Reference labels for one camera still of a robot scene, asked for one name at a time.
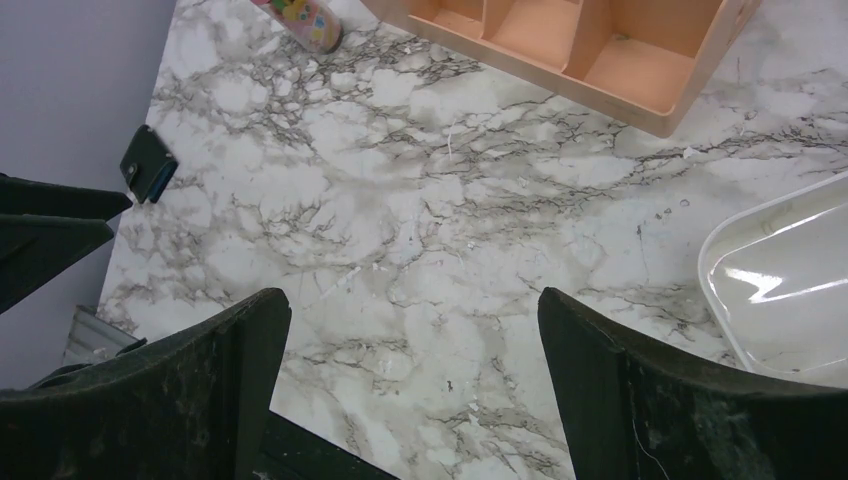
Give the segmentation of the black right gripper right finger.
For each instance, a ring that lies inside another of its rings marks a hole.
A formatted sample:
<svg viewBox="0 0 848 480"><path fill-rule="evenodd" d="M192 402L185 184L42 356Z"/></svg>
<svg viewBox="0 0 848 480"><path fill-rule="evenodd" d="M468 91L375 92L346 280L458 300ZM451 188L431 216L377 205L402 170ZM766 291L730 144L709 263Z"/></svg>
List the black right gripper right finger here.
<svg viewBox="0 0 848 480"><path fill-rule="evenodd" d="M579 479L843 479L847 393L692 355L546 288L538 325Z"/></svg>

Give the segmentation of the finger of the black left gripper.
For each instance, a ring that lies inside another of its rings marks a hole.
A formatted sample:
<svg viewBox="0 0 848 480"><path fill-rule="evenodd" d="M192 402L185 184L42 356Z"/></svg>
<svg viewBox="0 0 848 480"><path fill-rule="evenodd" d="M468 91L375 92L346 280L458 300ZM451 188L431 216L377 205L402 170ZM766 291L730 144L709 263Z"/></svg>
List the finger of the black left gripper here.
<svg viewBox="0 0 848 480"><path fill-rule="evenodd" d="M114 237L103 220L37 215L1 216L1 311Z"/></svg>
<svg viewBox="0 0 848 480"><path fill-rule="evenodd" d="M1 213L109 221L132 206L121 192L1 175Z"/></svg>

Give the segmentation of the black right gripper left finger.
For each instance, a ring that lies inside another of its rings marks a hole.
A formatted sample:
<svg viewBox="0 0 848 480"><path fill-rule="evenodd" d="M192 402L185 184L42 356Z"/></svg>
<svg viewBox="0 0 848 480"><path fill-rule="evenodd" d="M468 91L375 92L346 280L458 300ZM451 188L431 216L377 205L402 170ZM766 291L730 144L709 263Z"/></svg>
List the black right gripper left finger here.
<svg viewBox="0 0 848 480"><path fill-rule="evenodd" d="M266 288L110 360L1 394L5 479L247 479L292 311Z"/></svg>

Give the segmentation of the black leather card holder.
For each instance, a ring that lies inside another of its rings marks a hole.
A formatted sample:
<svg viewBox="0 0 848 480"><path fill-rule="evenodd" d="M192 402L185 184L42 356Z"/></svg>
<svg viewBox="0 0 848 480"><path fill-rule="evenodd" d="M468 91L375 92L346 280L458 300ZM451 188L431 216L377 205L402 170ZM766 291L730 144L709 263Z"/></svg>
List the black leather card holder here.
<svg viewBox="0 0 848 480"><path fill-rule="evenodd" d="M178 161L156 131L141 125L120 162L120 171L136 200L157 203L178 167Z"/></svg>

